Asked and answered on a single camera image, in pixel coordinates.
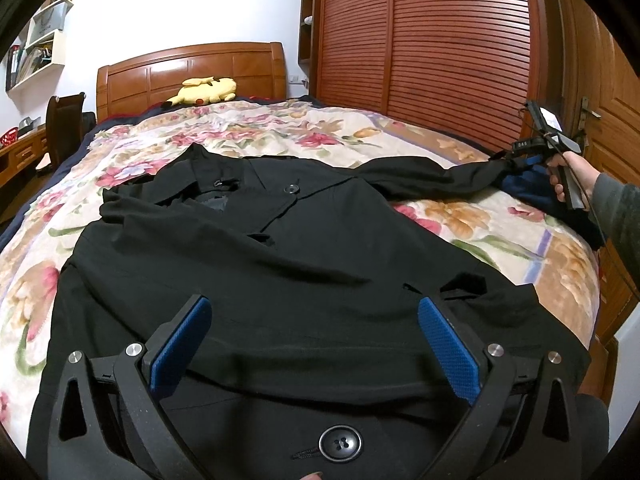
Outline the right forearm grey sleeve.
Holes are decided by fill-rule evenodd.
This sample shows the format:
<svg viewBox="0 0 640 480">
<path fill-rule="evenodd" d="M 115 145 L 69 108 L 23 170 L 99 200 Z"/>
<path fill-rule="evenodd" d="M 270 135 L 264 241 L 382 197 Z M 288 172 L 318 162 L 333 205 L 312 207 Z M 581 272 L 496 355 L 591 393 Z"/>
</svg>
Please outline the right forearm grey sleeve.
<svg viewBox="0 0 640 480">
<path fill-rule="evenodd" d="M 612 238 L 629 273 L 639 271 L 639 188 L 600 174 L 592 193 L 592 206 L 601 228 Z"/>
</svg>

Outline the right hand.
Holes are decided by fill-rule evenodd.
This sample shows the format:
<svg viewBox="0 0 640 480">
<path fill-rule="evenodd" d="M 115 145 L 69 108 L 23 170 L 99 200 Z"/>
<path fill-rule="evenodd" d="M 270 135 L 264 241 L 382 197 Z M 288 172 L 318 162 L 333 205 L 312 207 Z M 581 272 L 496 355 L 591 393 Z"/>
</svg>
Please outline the right hand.
<svg viewBox="0 0 640 480">
<path fill-rule="evenodd" d="M 588 160 L 573 152 L 564 152 L 563 154 L 555 154 L 547 162 L 549 178 L 552 188 L 554 189 L 556 198 L 566 203 L 566 192 L 563 181 L 560 177 L 560 169 L 563 168 L 566 174 L 570 174 L 576 182 L 578 190 L 582 193 L 582 201 L 585 206 L 592 199 L 592 194 L 600 171 L 593 167 Z"/>
</svg>

